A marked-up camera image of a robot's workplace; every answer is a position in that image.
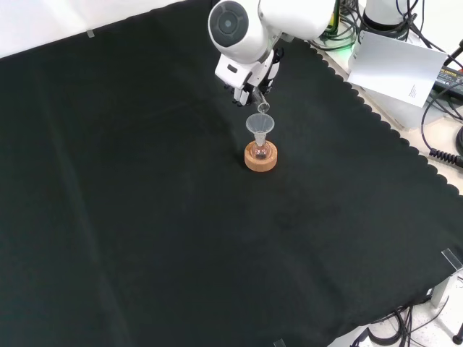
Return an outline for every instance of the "wooden stand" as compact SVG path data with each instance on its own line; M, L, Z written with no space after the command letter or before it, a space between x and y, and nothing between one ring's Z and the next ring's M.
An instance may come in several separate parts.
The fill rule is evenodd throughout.
M254 145L254 141L252 141L249 145L246 146L245 149L245 163L248 168L255 172L266 172L270 171L276 165L276 159L278 157L278 150L276 149L275 145L272 142L267 141L268 145L272 149L272 153L269 158L265 160L258 160L254 159L251 156L251 147Z

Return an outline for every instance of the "table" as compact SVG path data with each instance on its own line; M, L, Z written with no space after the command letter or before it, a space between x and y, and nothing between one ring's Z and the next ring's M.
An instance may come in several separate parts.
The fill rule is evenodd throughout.
M326 347L451 272L458 194L304 43L268 97L279 166L243 166L208 6L0 64L6 345Z

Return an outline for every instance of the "black cable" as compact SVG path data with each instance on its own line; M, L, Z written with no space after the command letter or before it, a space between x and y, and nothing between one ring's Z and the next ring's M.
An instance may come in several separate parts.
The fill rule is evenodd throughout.
M455 119L456 121L463 121L463 119L459 118L458 115L456 114L453 114L452 112L450 112L444 105L442 105L439 100L436 100L436 103L439 107L437 107L436 105L433 104L433 107L438 109L440 112L444 112L444 113L447 113L451 118Z
M422 14L421 14L421 27L420 27L420 33L422 33L422 29L425 26L425 0L422 1Z
M460 129L455 139L456 150L460 155L463 155L463 127Z
M370 338L371 342L376 343L380 346L390 346L394 345L400 338L402 337L402 323L404 320L398 311L394 311L394 317L397 319L399 323L399 329L397 333L390 338L379 338L378 336L373 335L370 329L368 329L368 337Z
M422 115L422 118L421 118L421 137L422 137L422 140L423 142L425 143L426 147L429 148L430 152L429 152L429 155L434 157L434 158L437 158L437 159L440 159L440 160L443 160L447 163L450 163L452 165L455 165L455 166L458 166L460 168L463 168L463 156L460 156L460 155L453 155L453 154L450 154L450 153L446 153L446 152L443 152L441 150L437 150L435 148L432 148L428 141L426 140L426 136L425 136L425 118L426 118L426 115L428 114L429 112L429 109L430 107L437 101L438 98L440 98L443 94L447 93L449 90L455 88L455 87L458 87L459 85L463 85L463 82L460 82L460 83L456 83L455 85L451 85L449 87L447 87L446 89L442 90L439 94L437 95L434 95L432 97L432 100L431 102L428 104L428 107L426 108L425 110L425 113Z
M449 96L449 99L447 100L447 103L449 104L450 108L456 113L456 115L458 116L458 118L460 118L461 120L463 120L462 115L460 114L460 112L458 112L458 110L456 109L454 103L451 102L451 97L450 97L450 96Z
M360 337L358 337L350 347L360 347Z
M436 319L439 317L439 315L442 313L443 309L446 308L446 306L447 306L447 304L448 304L448 302L449 302L449 299L450 299L450 296L447 296L447 300L446 300L445 304L442 306L442 308L439 310L438 314L437 314L433 319L431 319L429 322L426 322L425 324L420 325L419 327L416 327L415 329L411 330L409 334L411 335L413 332L415 332L415 331L417 331L417 330L419 330L419 329L425 327L425 326L428 325L429 323L431 323L431 322L433 322L434 320L436 320Z
M416 26L411 26L412 31L417 34L420 39L425 43L425 45L429 45L429 46L432 46L434 47L435 49L437 49L438 51L441 51L445 54L447 54L448 58L451 59L452 61L454 61L457 65L459 65L462 69L463 69L463 64L461 64L459 61L457 61L453 56L451 56L450 54L446 53L442 48L438 47L437 45L435 45L434 43L432 43L431 41L429 41L427 38L425 38L425 36L418 30L418 28Z
M463 53L463 40L460 41L458 46L459 47L455 50L455 52L451 54L451 56L453 56L454 58L458 57L461 53ZM445 60L443 65L447 67L450 63L451 63L451 59L447 59Z
M447 93L449 90L451 90L451 89L453 89L455 87L458 87L459 85L463 85L463 82L456 83L455 85L451 85L451 86L447 87L446 89L442 90L439 94L432 96L431 97L432 98L431 102L428 104L428 107L426 108L425 113L422 115L422 118L421 118L421 137L422 137L422 140L424 141L426 147L428 147L430 150L432 150L432 147L429 145L428 141L426 140L425 131L424 131L426 115L428 114L428 111L429 111L430 107L435 103L435 101L438 98L440 98L442 95Z
M417 4L418 4L418 0L415 1L415 3L413 4L413 6L411 8L409 6L407 7L407 13L409 15L412 13L413 9L417 6ZM404 14L402 13L402 11L399 8L399 0L396 0L396 7L397 7L397 11L400 13L400 15L404 16Z
M317 43L310 41L310 45L314 46L317 49L320 49L321 51L325 51L325 52L340 51L342 49L352 47L354 44L355 42L351 42L351 43L348 43L346 45L342 45L339 47L321 47Z
M369 30L371 31L372 33L375 33L375 34L378 34L378 35L384 35L384 34L387 34L387 33L395 33L396 31L400 31L404 28L404 26L406 24L409 24L409 19L403 21L402 23L400 23L399 25L397 25L396 27L390 29L390 30L376 30L375 28L369 26L365 20L363 19L363 16L362 14L360 13L360 7L359 7L359 1L358 0L355 0L355 11L359 17L359 20L360 22L362 22L362 24Z
M390 345L393 345L393 344L400 341L399 347L405 347L405 346L410 347L411 343L413 341L414 343L416 343L419 346L426 347L423 344L418 343L417 341L415 341L412 338L412 333L419 330L419 329L422 329L426 325L428 325L431 322L433 322L434 320L436 320L439 317L439 315L442 313L442 311L446 308L446 305L448 304L448 302L449 302L449 297L447 298L447 300L446 300L445 304L442 306L442 308L439 310L438 314L433 319L431 319L430 321L426 322L425 324L423 324L423 325L421 325L419 327L416 327L415 329L412 329L412 327L413 327L413 309L414 309L415 304L411 303L409 306L399 307L397 310L395 310L392 314L388 315L387 317L385 317L385 318L383 318L381 320L376 320L375 322L372 323L372 324L375 324L377 322L383 322L386 319L391 319L392 317L395 317L398 324L399 324L396 334L394 334L390 338L379 338L379 337L373 335L371 330L368 329L368 336L370 337L370 339L371 339L371 341L373 343L376 343L376 344L378 344L380 346L390 346ZM405 312L405 311L407 311L407 315L406 315L405 320L404 320L402 318L402 313Z
M342 33L337 33L334 35L329 34L329 33L323 34L320 37L320 40L322 40L322 42L331 40L331 41L339 41L339 42L344 41L347 43L344 45L340 45L340 46L329 47L329 46L322 46L320 43L312 40L310 41L310 44L313 47L321 51L330 52L330 51L340 51L345 48L351 48L355 44L356 35L358 34L360 30L356 23L357 18L355 17L354 12L351 9L349 9L348 3L342 4L341 8L345 10L345 12L342 12L340 14L341 15L340 22L347 24L346 30L344 30Z

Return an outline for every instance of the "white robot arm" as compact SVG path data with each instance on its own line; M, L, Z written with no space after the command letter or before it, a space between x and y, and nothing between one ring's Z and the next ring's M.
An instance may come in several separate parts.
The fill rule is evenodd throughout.
M213 44L222 53L216 75L233 89L238 106L264 100L279 70L283 51L274 50L285 35L303 40L320 36L335 0L220 0L209 15Z

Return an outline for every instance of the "white paper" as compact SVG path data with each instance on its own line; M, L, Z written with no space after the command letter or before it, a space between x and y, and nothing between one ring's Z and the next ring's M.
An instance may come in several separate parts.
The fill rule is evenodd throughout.
M447 55L362 31L348 81L423 107Z

